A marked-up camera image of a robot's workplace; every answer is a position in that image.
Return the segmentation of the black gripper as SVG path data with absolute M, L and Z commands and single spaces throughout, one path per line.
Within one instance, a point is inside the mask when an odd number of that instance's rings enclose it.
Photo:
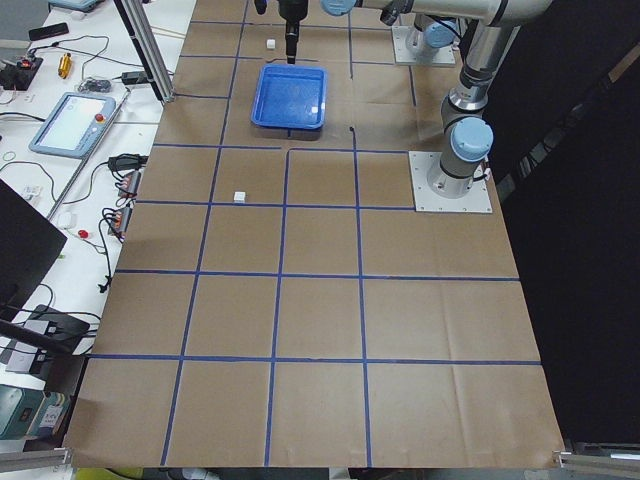
M 293 65 L 297 57 L 299 22 L 306 18 L 306 0 L 279 0 L 278 13 L 286 21 L 286 61 Z

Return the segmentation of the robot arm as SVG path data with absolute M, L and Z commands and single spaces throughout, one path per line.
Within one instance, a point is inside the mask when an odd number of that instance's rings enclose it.
M 416 14 L 411 23 L 392 26 L 391 38 L 396 64 L 453 66 L 461 34 L 453 17 Z
M 493 132 L 481 119 L 488 91 L 508 50 L 515 29 L 541 16 L 549 1 L 323 1 L 323 10 L 343 16 L 354 8 L 377 9 L 380 21 L 388 26 L 401 14 L 417 18 L 454 17 L 476 20 L 459 83 L 444 98 L 441 117 L 445 146 L 439 160 L 427 174 L 436 194 L 461 198 L 476 181 L 474 172 L 492 147 Z

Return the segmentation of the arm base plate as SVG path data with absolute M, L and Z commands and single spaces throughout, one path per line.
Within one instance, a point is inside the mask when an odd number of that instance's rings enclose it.
M 394 26 L 392 40 L 398 65 L 453 67 L 456 63 L 452 49 L 454 35 L 437 24 L 424 31 L 414 26 Z
M 482 166 L 470 177 L 457 179 L 444 172 L 440 157 L 440 152 L 408 153 L 415 211 L 491 214 L 493 208 Z

